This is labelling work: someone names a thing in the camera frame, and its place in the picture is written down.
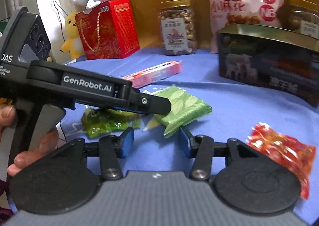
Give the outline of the person's left hand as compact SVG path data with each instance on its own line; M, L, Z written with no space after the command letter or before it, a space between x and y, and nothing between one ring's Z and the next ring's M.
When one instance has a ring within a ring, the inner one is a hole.
M1 140L3 139L4 129L14 123L15 116L16 110L12 105L1 105ZM51 130L41 138L36 149L21 152L15 157L13 164L6 167L6 175L13 177L31 163L55 150L58 142L58 130L56 127L52 127Z

